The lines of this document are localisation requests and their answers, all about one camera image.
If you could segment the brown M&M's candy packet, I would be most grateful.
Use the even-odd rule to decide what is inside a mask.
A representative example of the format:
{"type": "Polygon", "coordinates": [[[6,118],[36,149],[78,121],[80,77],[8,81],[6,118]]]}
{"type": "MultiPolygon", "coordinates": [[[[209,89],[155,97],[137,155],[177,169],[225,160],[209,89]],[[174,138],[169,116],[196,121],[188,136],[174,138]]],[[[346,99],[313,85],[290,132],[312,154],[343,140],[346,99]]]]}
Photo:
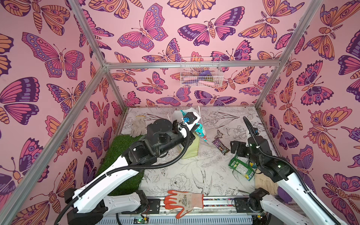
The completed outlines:
{"type": "Polygon", "coordinates": [[[226,155],[230,151],[218,138],[216,138],[212,143],[223,155],[226,155]]]}

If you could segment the green snack packet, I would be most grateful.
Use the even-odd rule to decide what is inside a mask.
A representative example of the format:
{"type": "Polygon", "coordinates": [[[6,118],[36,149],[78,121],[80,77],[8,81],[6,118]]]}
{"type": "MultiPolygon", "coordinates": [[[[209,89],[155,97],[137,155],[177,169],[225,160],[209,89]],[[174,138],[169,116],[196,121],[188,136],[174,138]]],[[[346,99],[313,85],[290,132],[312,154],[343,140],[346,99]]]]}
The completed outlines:
{"type": "Polygon", "coordinates": [[[235,171],[235,173],[242,175],[248,181],[252,180],[255,175],[255,170],[246,157],[234,156],[230,160],[228,166],[235,171]]]}

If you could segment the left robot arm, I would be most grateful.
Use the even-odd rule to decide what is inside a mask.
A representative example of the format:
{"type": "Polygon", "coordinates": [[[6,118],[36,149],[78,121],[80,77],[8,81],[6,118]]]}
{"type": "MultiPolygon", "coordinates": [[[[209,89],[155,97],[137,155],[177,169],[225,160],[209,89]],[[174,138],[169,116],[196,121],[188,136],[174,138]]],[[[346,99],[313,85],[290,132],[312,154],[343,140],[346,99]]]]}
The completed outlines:
{"type": "Polygon", "coordinates": [[[82,188],[66,191],[66,206],[54,224],[67,217],[69,225],[95,225],[115,213],[139,213],[148,205],[143,191],[110,196],[123,182],[141,171],[162,169],[183,158],[195,140],[200,116],[187,113],[180,122],[159,119],[147,126],[147,134],[130,145],[104,172],[82,188]]]}

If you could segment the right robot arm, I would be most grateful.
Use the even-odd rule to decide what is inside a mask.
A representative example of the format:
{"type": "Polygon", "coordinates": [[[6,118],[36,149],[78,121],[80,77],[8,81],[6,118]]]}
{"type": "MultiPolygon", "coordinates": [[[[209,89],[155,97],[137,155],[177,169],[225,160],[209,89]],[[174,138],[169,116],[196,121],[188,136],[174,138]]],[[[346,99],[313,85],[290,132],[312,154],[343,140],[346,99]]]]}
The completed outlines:
{"type": "Polygon", "coordinates": [[[247,201],[236,198],[236,208],[245,212],[267,212],[286,225],[346,224],[305,184],[293,165],[284,158],[273,156],[268,141],[259,135],[248,118],[243,117],[243,120],[248,129],[247,141],[232,141],[231,153],[245,157],[255,164],[263,175],[290,195],[304,214],[283,204],[261,187],[250,193],[247,201]]]}

